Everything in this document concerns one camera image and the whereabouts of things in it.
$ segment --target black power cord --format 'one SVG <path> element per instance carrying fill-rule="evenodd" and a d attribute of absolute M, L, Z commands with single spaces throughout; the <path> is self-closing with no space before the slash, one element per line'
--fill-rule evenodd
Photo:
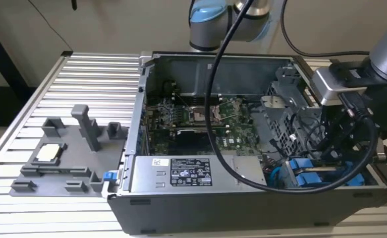
<path fill-rule="evenodd" d="M 353 55 L 369 55 L 369 51 L 343 51 L 343 52 L 333 52 L 333 53 L 319 53 L 319 54 L 312 54 L 312 53 L 306 53 L 302 50 L 296 48 L 294 45 L 291 39 L 288 38 L 287 31 L 286 31 L 286 26 L 284 26 L 284 12 L 286 12 L 286 5 L 287 5 L 287 0 L 284 0 L 283 5 L 282 5 L 282 15 L 280 15 L 280 26 L 282 26 L 282 32 L 284 39 L 287 41 L 288 46 L 292 48 L 292 50 L 302 56 L 306 57 L 334 57 L 334 56 L 353 56 Z"/>
<path fill-rule="evenodd" d="M 242 183 L 247 184 L 248 186 L 256 188 L 256 189 L 260 189 L 263 191 L 268 191 L 268 192 L 278 192 L 278 193 L 284 193 L 284 194 L 315 194 L 315 193 L 321 193 L 321 192 L 326 192 L 329 190 L 333 190 L 335 189 L 337 187 L 342 186 L 349 180 L 351 180 L 361 172 L 361 170 L 363 169 L 363 167 L 369 164 L 369 162 L 371 161 L 373 159 L 373 155 L 374 155 L 374 152 L 375 152 L 375 149 L 377 149 L 377 145 L 378 145 L 378 138 L 379 138 L 379 135 L 378 135 L 378 131 L 377 131 L 377 127 L 375 127 L 375 124 L 371 120 L 370 117 L 362 117 L 362 120 L 361 122 L 366 125 L 366 127 L 369 128 L 369 135 L 370 135 L 370 144 L 369 144 L 369 147 L 366 149 L 366 153 L 365 153 L 365 156 L 362 158 L 362 160 L 359 161 L 358 165 L 354 167 L 354 169 L 350 171 L 350 173 L 339 178 L 335 182 L 333 182 L 331 184 L 323 186 L 323 187 L 318 187 L 318 188 L 303 188 L 303 189 L 278 189 L 278 188 L 274 188 L 274 187 L 268 187 L 263 184 L 259 184 L 251 180 L 248 180 L 247 178 L 244 178 L 242 175 L 239 175 L 236 173 L 236 171 L 231 168 L 231 166 L 227 164 L 224 158 L 223 158 L 223 155 L 222 155 L 222 152 L 220 152 L 220 149 L 219 149 L 219 146 L 216 145 L 216 139 L 215 139 L 215 135 L 214 135 L 214 132 L 212 132 L 212 127 L 211 127 L 211 115 L 210 115 L 210 98 L 211 98 L 211 91 L 212 91 L 212 84 L 214 84 L 214 79 L 215 79 L 215 74 L 216 74 L 216 71 L 218 71 L 218 66 L 220 64 L 220 60 L 222 60 L 222 57 L 223 57 L 223 53 L 224 53 L 224 50 L 227 48 L 227 45 L 230 43 L 230 40 L 232 38 L 232 35 L 238 29 L 238 26 L 242 22 L 242 19 L 244 17 L 244 14 L 252 4 L 254 0 L 247 0 L 240 12 L 239 12 L 239 15 L 238 15 L 238 18 L 232 24 L 232 27 L 230 28 L 228 30 L 228 33 L 224 37 L 224 40 L 222 42 L 222 46 L 220 46 L 220 49 L 218 51 L 218 54 L 215 56 L 215 59 L 214 59 L 214 64 L 212 64 L 212 68 L 211 68 L 211 74 L 210 74 L 210 79 L 208 79 L 208 85 L 207 85 L 207 93 L 206 93 L 206 103 L 204 103 L 204 108 L 206 108 L 206 126 L 207 126 L 207 134 L 208 134 L 208 138 L 210 138 L 210 143 L 211 143 L 211 147 L 212 147 L 212 150 L 216 154 L 216 157 L 222 163 L 222 166 L 223 168 L 226 169 L 226 171 L 230 173 L 230 175 L 238 180 L 240 181 Z"/>
<path fill-rule="evenodd" d="M 66 45 L 68 46 L 70 50 L 74 51 L 72 47 L 70 46 L 70 44 L 67 43 L 67 41 L 64 40 L 64 38 L 62 37 L 62 35 L 58 33 L 58 31 L 54 29 L 54 27 L 51 26 L 46 16 L 42 14 L 39 8 L 36 7 L 36 5 L 32 3 L 31 0 L 27 0 L 30 2 L 30 4 L 34 6 L 34 8 L 36 9 L 38 13 L 40 14 L 42 18 L 44 19 L 46 23 L 48 24 L 51 30 L 55 32 L 55 34 L 59 36 L 59 38 L 63 40 L 63 42 L 66 43 Z"/>
<path fill-rule="evenodd" d="M 188 26 L 191 26 L 191 14 L 192 14 L 194 4 L 195 4 L 195 0 L 191 0 L 191 5 L 188 6 L 188 14 L 187 14 Z"/>

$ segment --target power supply label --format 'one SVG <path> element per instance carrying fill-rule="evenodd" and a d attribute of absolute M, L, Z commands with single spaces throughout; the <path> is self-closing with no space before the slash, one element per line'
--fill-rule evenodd
<path fill-rule="evenodd" d="M 172 186 L 212 186 L 210 159 L 171 159 Z"/>

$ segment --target gray 3d-printed holder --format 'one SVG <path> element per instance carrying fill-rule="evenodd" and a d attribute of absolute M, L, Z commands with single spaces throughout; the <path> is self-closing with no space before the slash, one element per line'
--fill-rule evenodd
<path fill-rule="evenodd" d="M 60 118 L 46 120 L 44 136 L 11 185 L 11 196 L 102 196 L 102 176 L 119 168 L 127 128 L 118 122 L 98 126 L 87 111 L 87 105 L 75 105 L 79 126 L 66 126 Z M 60 152 L 51 161 L 40 161 L 36 156 L 47 144 L 59 144 Z"/>

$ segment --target slotted aluminum surface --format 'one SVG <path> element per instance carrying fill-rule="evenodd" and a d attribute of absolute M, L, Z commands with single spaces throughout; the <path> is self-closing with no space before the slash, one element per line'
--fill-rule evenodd
<path fill-rule="evenodd" d="M 120 231 L 103 198 L 11 197 L 8 191 L 43 135 L 39 126 L 46 117 L 60 116 L 66 124 L 75 124 L 71 107 L 88 104 L 90 116 L 99 124 L 119 121 L 130 125 L 139 78 L 138 59 L 138 55 L 99 54 L 60 58 L 0 139 L 0 237 L 130 237 Z M 312 69 L 330 65 L 327 60 L 307 62 Z M 387 205 L 363 209 L 334 228 L 172 234 L 172 237 L 387 238 Z"/>

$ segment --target white wall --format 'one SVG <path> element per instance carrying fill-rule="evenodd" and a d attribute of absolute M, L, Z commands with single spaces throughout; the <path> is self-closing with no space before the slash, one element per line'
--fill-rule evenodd
<path fill-rule="evenodd" d="M 290 0 L 286 28 L 304 52 L 370 51 L 387 30 L 387 0 Z M 270 53 L 294 54 L 280 29 Z"/>
<path fill-rule="evenodd" d="M 79 52 L 188 51 L 190 0 L 32 0 Z M 387 0 L 290 0 L 287 27 L 308 52 L 370 50 L 387 28 Z M 68 50 L 26 0 L 0 0 L 0 41 L 31 85 Z M 260 53 L 259 43 L 232 42 L 232 53 Z M 292 54 L 278 31 L 272 54 Z"/>

